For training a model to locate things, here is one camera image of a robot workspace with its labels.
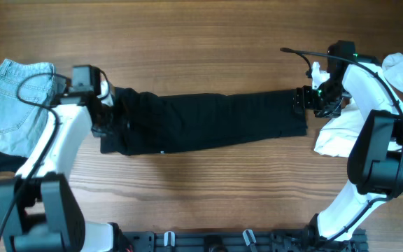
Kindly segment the black t-shirt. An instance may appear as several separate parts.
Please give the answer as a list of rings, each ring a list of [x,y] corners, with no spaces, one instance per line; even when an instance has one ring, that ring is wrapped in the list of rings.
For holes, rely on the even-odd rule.
[[[117,88],[114,132],[101,138],[103,154],[181,153],[306,135],[293,90],[250,94],[157,96]]]

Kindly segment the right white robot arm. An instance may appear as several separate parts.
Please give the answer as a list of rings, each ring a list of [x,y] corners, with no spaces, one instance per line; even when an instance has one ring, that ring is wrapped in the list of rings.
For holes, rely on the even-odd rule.
[[[326,71],[308,64],[313,83],[296,89],[295,112],[338,118],[343,98],[351,98],[365,123],[348,157],[346,185],[304,231],[304,243],[316,247],[347,242],[373,210],[403,193],[403,110],[381,64],[357,54],[351,41],[337,41],[323,56]]]

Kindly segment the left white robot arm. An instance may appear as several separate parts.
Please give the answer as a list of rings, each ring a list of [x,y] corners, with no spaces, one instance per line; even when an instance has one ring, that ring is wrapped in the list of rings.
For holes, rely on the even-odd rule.
[[[0,180],[0,247],[7,251],[133,251],[115,223],[86,221],[69,186],[76,154],[87,134],[113,132],[107,75],[74,66],[69,86],[50,105],[48,122],[15,177]]]

